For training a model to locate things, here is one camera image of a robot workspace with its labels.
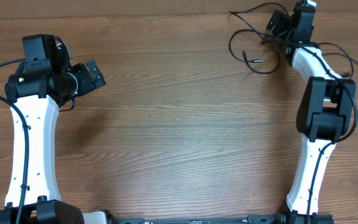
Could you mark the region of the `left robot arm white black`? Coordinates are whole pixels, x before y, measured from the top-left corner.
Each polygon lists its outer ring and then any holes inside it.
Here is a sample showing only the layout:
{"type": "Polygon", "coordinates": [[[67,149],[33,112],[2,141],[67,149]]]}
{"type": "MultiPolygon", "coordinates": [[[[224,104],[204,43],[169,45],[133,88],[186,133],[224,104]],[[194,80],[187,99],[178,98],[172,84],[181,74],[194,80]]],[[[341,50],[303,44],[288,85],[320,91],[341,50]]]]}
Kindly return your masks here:
{"type": "Polygon", "coordinates": [[[55,172],[55,128],[67,102],[106,84],[94,60],[71,65],[55,35],[23,37],[25,57],[5,84],[1,101],[14,122],[12,174],[0,223],[114,223],[107,210],[83,213],[62,202],[55,172]]]}

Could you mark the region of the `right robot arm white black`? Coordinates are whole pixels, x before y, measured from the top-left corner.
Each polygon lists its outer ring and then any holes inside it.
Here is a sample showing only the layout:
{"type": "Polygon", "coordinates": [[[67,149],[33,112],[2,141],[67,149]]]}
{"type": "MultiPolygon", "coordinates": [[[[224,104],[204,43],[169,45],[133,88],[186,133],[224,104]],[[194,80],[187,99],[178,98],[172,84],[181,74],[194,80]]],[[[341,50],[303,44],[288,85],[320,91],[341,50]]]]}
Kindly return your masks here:
{"type": "Polygon", "coordinates": [[[291,14],[276,11],[267,29],[282,35],[288,63],[306,82],[296,115],[301,152],[295,179],[275,223],[332,223],[319,215],[318,199],[328,160],[336,144],[357,124],[356,84],[331,70],[321,49],[311,41],[314,1],[297,1],[291,14]]]}

